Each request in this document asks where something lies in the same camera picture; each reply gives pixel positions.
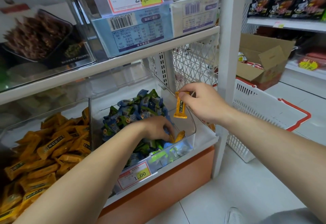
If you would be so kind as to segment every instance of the person's left arm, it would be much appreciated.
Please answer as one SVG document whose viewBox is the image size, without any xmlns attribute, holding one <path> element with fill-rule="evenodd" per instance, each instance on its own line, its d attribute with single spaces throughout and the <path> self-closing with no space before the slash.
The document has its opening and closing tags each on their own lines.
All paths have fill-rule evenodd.
<svg viewBox="0 0 326 224">
<path fill-rule="evenodd" d="M 14 224 L 93 224 L 130 155 L 143 138 L 168 141 L 163 116 L 129 124 L 37 199 Z"/>
</svg>

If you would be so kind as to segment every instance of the white shoe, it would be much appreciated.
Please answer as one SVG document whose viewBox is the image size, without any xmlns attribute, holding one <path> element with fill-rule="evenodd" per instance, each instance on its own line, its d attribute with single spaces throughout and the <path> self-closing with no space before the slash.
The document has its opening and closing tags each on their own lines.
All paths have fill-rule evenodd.
<svg viewBox="0 0 326 224">
<path fill-rule="evenodd" d="M 230 208 L 224 219 L 224 224 L 245 224 L 243 215 L 238 208 Z"/>
</svg>

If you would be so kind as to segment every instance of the person's right arm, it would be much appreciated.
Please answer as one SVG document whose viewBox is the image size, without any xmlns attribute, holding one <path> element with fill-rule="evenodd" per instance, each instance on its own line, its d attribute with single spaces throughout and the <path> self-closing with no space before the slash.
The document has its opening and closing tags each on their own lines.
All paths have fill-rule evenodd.
<svg viewBox="0 0 326 224">
<path fill-rule="evenodd" d="M 179 90 L 179 97 L 201 119 L 234 134 L 323 223 L 326 223 L 326 147 L 230 107 L 204 83 Z"/>
</svg>

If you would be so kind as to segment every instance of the person's left hand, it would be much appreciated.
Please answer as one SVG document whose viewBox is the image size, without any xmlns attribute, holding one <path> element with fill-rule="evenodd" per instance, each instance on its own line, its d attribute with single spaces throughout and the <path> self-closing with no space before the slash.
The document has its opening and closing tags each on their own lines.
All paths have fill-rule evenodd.
<svg viewBox="0 0 326 224">
<path fill-rule="evenodd" d="M 172 124 L 163 116 L 149 117 L 147 119 L 137 121 L 135 124 L 141 126 L 144 138 L 148 138 L 149 140 L 163 139 L 165 141 L 169 141 L 169 135 L 164 131 L 165 127 L 174 138 L 174 128 Z"/>
</svg>

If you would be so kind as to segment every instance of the white shopping basket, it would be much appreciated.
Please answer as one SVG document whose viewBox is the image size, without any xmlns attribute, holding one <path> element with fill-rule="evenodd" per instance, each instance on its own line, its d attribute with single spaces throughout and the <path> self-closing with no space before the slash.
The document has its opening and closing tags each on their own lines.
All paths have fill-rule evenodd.
<svg viewBox="0 0 326 224">
<path fill-rule="evenodd" d="M 239 111 L 254 115 L 288 131 L 294 131 L 311 118 L 309 112 L 239 79 L 235 82 L 233 106 Z M 245 162 L 255 158 L 231 133 L 227 143 Z"/>
</svg>

